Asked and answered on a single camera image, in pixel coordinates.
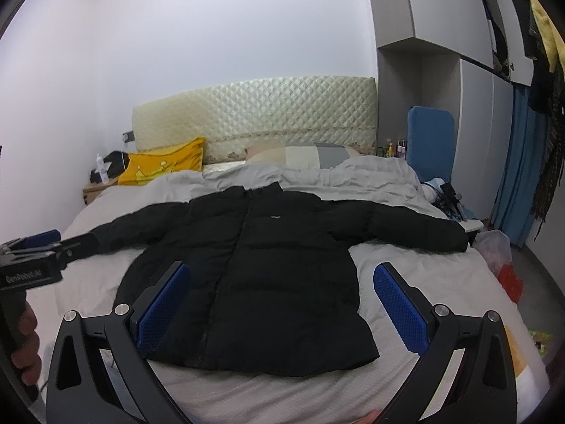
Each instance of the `white cabinet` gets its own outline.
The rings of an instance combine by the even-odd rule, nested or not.
[[[482,0],[409,0],[414,37],[490,68],[492,45]]]
[[[482,176],[478,202],[478,211],[481,213],[488,212],[488,215],[490,215],[490,211],[494,206],[498,186],[506,165],[510,131],[512,130],[512,106],[512,84],[493,75],[492,122],[490,124],[487,162]]]
[[[533,76],[533,61],[524,55],[524,41],[516,8],[512,0],[497,0],[497,2],[504,24],[506,44],[508,45],[510,80],[530,86]]]
[[[451,184],[463,196],[463,205],[482,220],[490,214],[482,210],[480,192],[490,139],[493,75],[464,60],[460,62],[461,105]]]
[[[460,61],[461,104],[451,184],[480,220],[490,216],[512,126],[511,84]]]

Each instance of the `headboard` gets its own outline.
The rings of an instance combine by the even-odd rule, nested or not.
[[[138,151],[206,138],[204,164],[245,159],[259,140],[338,143],[375,154],[374,78],[304,76],[206,87],[134,107]]]

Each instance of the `nightstand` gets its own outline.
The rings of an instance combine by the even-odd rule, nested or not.
[[[90,204],[92,201],[94,201],[94,199],[97,198],[97,196],[103,192],[106,188],[109,187],[113,187],[114,185],[116,185],[118,183],[118,177],[116,178],[111,178],[109,180],[109,183],[107,185],[104,185],[102,183],[89,183],[88,185],[86,185],[83,188],[83,199],[84,199],[84,204],[88,205]]]

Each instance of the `bed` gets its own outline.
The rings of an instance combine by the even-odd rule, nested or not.
[[[235,83],[145,104],[134,109],[132,121],[139,149],[174,145],[204,135],[208,138],[205,162],[213,165],[202,173],[168,174],[145,187],[109,188],[77,216],[65,237],[149,204],[188,201],[233,185],[256,188],[272,182],[323,199],[367,199],[444,218],[426,201],[405,161],[372,155],[377,129],[372,78],[275,78]],[[331,169],[242,164],[248,145],[273,138],[339,143],[367,155],[347,159]],[[49,345],[49,337],[54,339],[68,310],[77,310],[83,317],[109,313],[123,274],[141,251],[123,250],[74,262],[65,271],[63,282],[32,292],[32,304],[40,293],[43,298],[50,295],[56,303],[51,314],[38,314],[40,326],[49,327],[49,334],[42,337],[43,345]],[[433,304],[443,303],[457,314],[470,316],[498,311],[518,346],[513,352],[519,372],[518,420],[535,408],[549,389],[545,368],[516,305],[476,250],[438,255],[372,241],[354,246],[350,252],[358,268],[359,313],[371,327],[381,353],[378,360],[352,371],[309,378],[209,372],[151,362],[180,408],[194,422],[207,424],[337,424],[384,408],[417,361],[417,355],[406,350],[373,289],[373,271],[386,261]],[[461,356],[459,351],[454,354],[426,414],[441,407]],[[115,370],[111,357],[106,355],[105,359],[109,369]]]

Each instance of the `pillowcase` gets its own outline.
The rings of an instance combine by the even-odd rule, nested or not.
[[[330,169],[360,156],[353,148],[334,143],[255,143],[247,149],[247,163],[272,163],[293,169]]]
[[[229,161],[227,163],[213,163],[213,164],[204,164],[202,166],[202,173],[213,173],[213,172],[225,172],[233,169],[234,167],[239,167],[240,165],[244,165],[245,160],[243,161]]]
[[[159,148],[147,153],[130,153],[128,168],[118,178],[118,185],[146,185],[165,173],[202,171],[204,137],[188,143]]]

